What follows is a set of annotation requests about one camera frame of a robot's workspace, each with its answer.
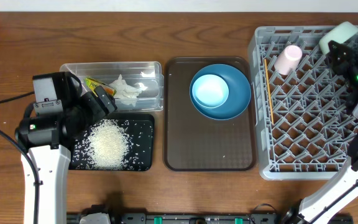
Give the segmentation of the mint green small bowl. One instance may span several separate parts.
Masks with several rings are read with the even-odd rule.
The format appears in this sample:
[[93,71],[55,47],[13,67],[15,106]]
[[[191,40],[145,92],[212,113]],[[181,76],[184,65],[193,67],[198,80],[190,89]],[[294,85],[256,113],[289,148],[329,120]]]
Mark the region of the mint green small bowl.
[[330,51],[328,43],[335,41],[339,44],[343,44],[352,36],[358,33],[358,27],[354,26],[350,22],[343,22],[329,31],[319,40],[319,47],[323,55],[327,55]]

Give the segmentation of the green yellow snack wrapper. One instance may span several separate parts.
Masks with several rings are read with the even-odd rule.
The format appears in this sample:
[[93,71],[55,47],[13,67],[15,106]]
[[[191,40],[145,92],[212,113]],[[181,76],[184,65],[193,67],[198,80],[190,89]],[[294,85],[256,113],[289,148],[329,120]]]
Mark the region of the green yellow snack wrapper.
[[103,83],[102,81],[96,80],[94,78],[88,77],[84,79],[85,85],[93,92],[95,93],[95,89],[97,87],[102,87],[107,94],[114,96],[116,94],[116,90],[109,85]]

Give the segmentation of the white napkin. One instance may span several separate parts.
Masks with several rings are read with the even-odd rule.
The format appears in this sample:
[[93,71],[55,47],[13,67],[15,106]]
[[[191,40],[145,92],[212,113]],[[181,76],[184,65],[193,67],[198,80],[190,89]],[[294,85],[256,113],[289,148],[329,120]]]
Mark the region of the white napkin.
[[122,78],[122,75],[119,75],[118,79],[110,83],[109,86],[116,91],[114,94],[115,98],[134,99],[142,93],[141,88],[128,85]]

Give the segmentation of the pink plastic cup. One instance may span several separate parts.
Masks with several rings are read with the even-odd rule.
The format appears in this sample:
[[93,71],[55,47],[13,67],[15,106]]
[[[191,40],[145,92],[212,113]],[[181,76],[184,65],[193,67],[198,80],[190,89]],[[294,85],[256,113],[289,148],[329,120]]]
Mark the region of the pink plastic cup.
[[283,52],[277,57],[274,63],[275,70],[281,75],[288,75],[291,71],[296,70],[302,58],[302,50],[297,45],[289,45],[284,48]]

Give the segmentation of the wooden chopstick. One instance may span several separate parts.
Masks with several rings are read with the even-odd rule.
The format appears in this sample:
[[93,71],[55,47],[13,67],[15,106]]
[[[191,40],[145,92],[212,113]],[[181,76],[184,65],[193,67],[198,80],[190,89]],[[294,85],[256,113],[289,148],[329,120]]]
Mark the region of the wooden chopstick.
[[265,79],[266,79],[266,86],[267,86],[267,93],[268,93],[268,103],[269,103],[269,110],[270,110],[270,119],[272,125],[274,125],[274,116],[273,116],[273,104],[271,98],[271,91],[270,91],[270,82],[269,82],[269,70],[267,66],[267,59],[264,58],[264,71],[265,71]]

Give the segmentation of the light blue bowl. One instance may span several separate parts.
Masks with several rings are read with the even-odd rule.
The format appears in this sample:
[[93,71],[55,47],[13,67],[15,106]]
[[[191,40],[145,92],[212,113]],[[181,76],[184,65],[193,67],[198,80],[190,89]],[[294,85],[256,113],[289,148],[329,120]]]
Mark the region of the light blue bowl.
[[215,109],[229,98],[229,86],[220,76],[206,74],[194,80],[191,95],[198,106]]

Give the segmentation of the dark blue plate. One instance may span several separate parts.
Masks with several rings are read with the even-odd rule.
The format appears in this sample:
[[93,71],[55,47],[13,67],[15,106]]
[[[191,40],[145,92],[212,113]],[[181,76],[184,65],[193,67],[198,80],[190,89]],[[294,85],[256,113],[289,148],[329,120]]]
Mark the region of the dark blue plate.
[[[229,98],[220,107],[206,109],[198,106],[192,95],[191,86],[194,80],[202,75],[213,74],[223,78],[229,86]],[[244,112],[251,99],[250,83],[245,74],[239,69],[226,64],[212,64],[199,70],[190,83],[190,98],[194,107],[204,116],[215,120],[228,120]]]

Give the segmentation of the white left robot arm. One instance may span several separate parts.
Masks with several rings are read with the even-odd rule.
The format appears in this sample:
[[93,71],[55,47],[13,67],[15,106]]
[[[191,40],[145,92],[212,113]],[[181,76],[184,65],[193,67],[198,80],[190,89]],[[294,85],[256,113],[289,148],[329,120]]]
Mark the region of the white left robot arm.
[[34,102],[16,129],[24,147],[24,223],[66,223],[67,174],[71,148],[80,133],[117,109],[114,98],[98,86],[82,96]]

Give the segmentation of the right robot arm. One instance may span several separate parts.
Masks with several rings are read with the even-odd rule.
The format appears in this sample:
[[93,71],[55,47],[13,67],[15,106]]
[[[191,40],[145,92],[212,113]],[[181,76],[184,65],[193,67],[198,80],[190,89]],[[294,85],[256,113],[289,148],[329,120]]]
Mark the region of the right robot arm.
[[[347,80],[352,93],[346,106],[358,119],[358,51],[334,40],[328,42],[332,69]],[[350,215],[341,215],[348,203],[358,197],[358,133],[351,141],[340,170],[319,190],[300,200],[282,217],[282,223],[353,223]]]

